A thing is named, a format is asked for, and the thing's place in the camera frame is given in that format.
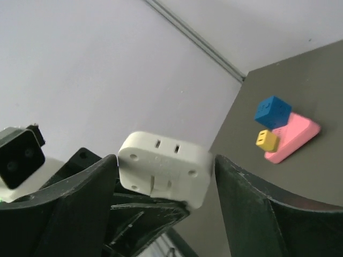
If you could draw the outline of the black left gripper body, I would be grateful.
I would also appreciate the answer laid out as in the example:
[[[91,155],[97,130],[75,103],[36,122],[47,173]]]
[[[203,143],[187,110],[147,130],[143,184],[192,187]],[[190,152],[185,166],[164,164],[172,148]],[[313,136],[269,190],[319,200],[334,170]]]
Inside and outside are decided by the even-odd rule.
[[[46,188],[50,185],[58,183],[61,180],[69,178],[94,163],[101,160],[101,157],[85,147],[80,148],[72,157],[64,163],[64,165],[40,188]]]

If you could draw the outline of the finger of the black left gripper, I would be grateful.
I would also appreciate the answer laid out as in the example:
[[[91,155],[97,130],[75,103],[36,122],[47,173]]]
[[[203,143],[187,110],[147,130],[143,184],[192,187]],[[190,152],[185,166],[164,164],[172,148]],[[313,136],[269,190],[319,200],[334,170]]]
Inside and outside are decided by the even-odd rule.
[[[182,202],[114,193],[101,255],[138,256],[189,215]]]

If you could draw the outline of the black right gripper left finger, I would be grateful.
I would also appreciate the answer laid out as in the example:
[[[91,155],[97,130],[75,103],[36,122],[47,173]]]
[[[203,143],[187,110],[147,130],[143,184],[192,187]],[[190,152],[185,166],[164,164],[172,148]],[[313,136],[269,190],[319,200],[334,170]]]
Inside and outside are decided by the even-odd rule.
[[[1,256],[101,256],[117,176],[108,155],[84,171],[1,203]]]

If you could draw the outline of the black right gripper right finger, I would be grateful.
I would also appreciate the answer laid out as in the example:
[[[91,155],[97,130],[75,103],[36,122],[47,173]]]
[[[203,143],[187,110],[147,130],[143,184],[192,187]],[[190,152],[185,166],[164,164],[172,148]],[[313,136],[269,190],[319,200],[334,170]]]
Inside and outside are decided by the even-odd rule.
[[[342,256],[342,207],[284,190],[215,158],[232,256]]]

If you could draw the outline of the white square charger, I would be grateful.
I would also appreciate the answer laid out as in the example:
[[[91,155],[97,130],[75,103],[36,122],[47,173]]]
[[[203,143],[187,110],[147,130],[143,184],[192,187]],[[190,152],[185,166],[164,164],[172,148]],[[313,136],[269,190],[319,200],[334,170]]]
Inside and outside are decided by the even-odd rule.
[[[118,151],[121,185],[152,198],[203,205],[214,170],[214,155],[193,143],[137,131]]]

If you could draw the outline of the yellow plug adapter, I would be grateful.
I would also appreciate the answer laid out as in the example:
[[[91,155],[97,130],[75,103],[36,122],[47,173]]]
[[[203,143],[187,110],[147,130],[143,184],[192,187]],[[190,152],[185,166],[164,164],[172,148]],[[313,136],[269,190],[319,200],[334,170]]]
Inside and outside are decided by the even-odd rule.
[[[265,152],[276,152],[279,145],[279,137],[269,130],[262,130],[258,133],[256,146]]]

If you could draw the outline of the pink triangular power strip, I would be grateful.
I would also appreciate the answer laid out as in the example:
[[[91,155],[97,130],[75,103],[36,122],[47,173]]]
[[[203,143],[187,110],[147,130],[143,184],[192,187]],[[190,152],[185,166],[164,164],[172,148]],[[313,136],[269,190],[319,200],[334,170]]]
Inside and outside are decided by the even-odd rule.
[[[305,116],[292,112],[287,125],[272,130],[279,138],[276,152],[265,152],[264,157],[278,164],[301,148],[321,131],[321,126]]]

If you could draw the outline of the blue cube socket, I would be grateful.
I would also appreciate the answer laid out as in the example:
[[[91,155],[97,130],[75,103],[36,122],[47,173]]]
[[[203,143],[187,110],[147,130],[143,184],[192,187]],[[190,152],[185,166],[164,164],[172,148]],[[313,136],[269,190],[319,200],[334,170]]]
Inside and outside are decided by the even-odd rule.
[[[254,120],[273,130],[287,125],[291,112],[291,105],[276,96],[271,96],[259,103]]]

